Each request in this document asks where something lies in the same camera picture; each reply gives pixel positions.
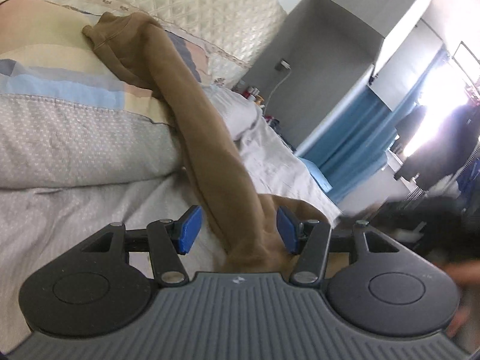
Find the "silver screw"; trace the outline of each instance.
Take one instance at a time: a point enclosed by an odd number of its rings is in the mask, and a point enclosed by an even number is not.
[[[365,220],[359,220],[359,221],[355,222],[355,225],[357,225],[359,227],[367,227],[369,224],[370,224],[370,222],[365,221]]]
[[[293,275],[293,278],[300,284],[311,284],[318,280],[318,276],[313,272],[302,271]]]
[[[178,284],[185,280],[185,275],[179,271],[168,271],[162,273],[161,279],[164,283]]]

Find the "white fabric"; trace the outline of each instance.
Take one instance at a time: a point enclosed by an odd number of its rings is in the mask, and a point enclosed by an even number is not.
[[[259,193],[305,200],[331,221],[339,215],[255,104],[224,88],[212,86],[205,92],[238,139]],[[178,219],[192,204],[196,199],[183,171],[129,184],[0,190],[0,350],[8,352],[29,334],[17,301],[28,275],[110,222],[143,228],[158,219]],[[218,240],[204,225],[191,252],[181,259],[192,276],[214,270],[224,257]],[[146,273],[146,260],[133,265]]]

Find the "light blue stripe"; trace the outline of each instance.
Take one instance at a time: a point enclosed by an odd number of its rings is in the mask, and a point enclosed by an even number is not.
[[[40,79],[30,74],[20,74],[2,80],[0,93],[3,95],[34,95],[54,97],[74,103],[109,109],[123,109],[125,92],[109,91],[72,81]]]

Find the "blue curtain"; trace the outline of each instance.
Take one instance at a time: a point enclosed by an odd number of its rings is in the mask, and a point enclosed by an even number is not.
[[[428,74],[447,60],[443,48],[394,111],[366,87],[304,155],[331,184],[327,195],[334,203],[387,164],[386,150],[397,136],[395,125],[414,108]]]

